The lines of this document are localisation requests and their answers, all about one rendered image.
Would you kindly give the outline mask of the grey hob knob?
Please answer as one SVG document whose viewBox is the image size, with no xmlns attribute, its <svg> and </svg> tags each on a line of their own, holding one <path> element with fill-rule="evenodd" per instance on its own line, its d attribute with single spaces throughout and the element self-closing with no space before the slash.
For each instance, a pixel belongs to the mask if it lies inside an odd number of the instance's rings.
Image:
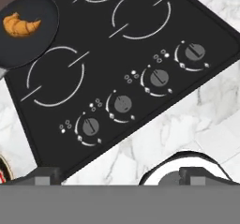
<svg viewBox="0 0 240 224">
<path fill-rule="evenodd" d="M 87 136 L 94 136 L 99 131 L 99 123 L 95 118 L 86 118 L 82 124 L 82 131 Z"/>
<path fill-rule="evenodd" d="M 191 61 L 199 61 L 205 56 L 205 48 L 196 43 L 189 43 L 185 50 L 186 57 Z"/>
<path fill-rule="evenodd" d="M 132 107 L 131 99 L 128 96 L 118 96 L 114 102 L 114 107 L 118 112 L 126 113 Z"/>
<path fill-rule="evenodd" d="M 169 81 L 169 74 L 162 69 L 155 69 L 150 75 L 150 82 L 156 87 L 162 87 Z"/>
</svg>

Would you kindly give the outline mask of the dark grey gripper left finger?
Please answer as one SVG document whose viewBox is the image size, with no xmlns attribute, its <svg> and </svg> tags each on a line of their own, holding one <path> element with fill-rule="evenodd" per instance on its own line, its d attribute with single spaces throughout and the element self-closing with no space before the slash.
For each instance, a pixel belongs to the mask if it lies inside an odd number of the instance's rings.
<svg viewBox="0 0 240 224">
<path fill-rule="evenodd" d="M 56 167 L 37 167 L 23 177 L 7 181 L 8 186 L 60 186 L 61 172 Z"/>
</svg>

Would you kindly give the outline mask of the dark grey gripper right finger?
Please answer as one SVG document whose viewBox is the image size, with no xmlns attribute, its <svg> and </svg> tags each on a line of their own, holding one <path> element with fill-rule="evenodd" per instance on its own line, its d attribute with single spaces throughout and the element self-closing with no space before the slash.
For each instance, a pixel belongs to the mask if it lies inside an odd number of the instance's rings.
<svg viewBox="0 0 240 224">
<path fill-rule="evenodd" d="M 233 181 L 216 177 L 214 174 L 200 167 L 184 167 L 179 169 L 179 184 L 182 186 L 223 186 L 233 185 Z"/>
</svg>

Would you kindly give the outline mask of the black frying pan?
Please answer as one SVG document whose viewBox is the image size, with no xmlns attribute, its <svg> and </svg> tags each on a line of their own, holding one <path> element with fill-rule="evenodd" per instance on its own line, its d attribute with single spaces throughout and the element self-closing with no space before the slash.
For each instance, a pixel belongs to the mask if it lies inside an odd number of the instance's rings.
<svg viewBox="0 0 240 224">
<path fill-rule="evenodd" d="M 27 37 L 11 37 L 3 19 L 18 12 L 21 20 L 41 20 L 38 30 Z M 59 10 L 53 0 L 14 0 L 0 10 L 0 80 L 18 67 L 38 59 L 53 43 L 59 26 Z"/>
</svg>

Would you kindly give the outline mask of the black glass hob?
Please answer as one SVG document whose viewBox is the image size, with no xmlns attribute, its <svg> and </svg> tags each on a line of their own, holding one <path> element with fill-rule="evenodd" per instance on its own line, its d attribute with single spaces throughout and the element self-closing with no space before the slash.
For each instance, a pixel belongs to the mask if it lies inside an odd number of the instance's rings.
<svg viewBox="0 0 240 224">
<path fill-rule="evenodd" d="M 198 0 L 54 0 L 59 29 L 6 84 L 35 162 L 69 177 L 240 59 L 240 32 Z M 189 43 L 205 48 L 191 61 Z M 150 82 L 165 70 L 162 87 Z M 128 96 L 132 107 L 114 102 Z M 99 131 L 83 133 L 95 118 Z"/>
</svg>

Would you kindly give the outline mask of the golden brown croissant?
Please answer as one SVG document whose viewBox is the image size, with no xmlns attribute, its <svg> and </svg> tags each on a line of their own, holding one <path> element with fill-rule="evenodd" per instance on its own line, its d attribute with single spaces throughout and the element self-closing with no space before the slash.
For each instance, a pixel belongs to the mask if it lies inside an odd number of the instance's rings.
<svg viewBox="0 0 240 224">
<path fill-rule="evenodd" d="M 5 31 L 11 37 L 27 37 L 35 33 L 41 25 L 41 20 L 29 22 L 20 19 L 20 14 L 14 12 L 3 19 Z"/>
</svg>

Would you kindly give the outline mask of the white round thing black rim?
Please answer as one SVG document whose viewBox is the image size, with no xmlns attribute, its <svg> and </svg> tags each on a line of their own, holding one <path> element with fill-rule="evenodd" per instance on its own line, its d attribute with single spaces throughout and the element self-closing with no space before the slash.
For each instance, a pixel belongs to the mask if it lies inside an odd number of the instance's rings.
<svg viewBox="0 0 240 224">
<path fill-rule="evenodd" d="M 216 177 L 233 181 L 229 174 L 210 156 L 195 151 L 180 151 L 168 157 L 148 171 L 140 186 L 182 186 L 179 184 L 179 169 L 190 167 L 205 168 Z"/>
</svg>

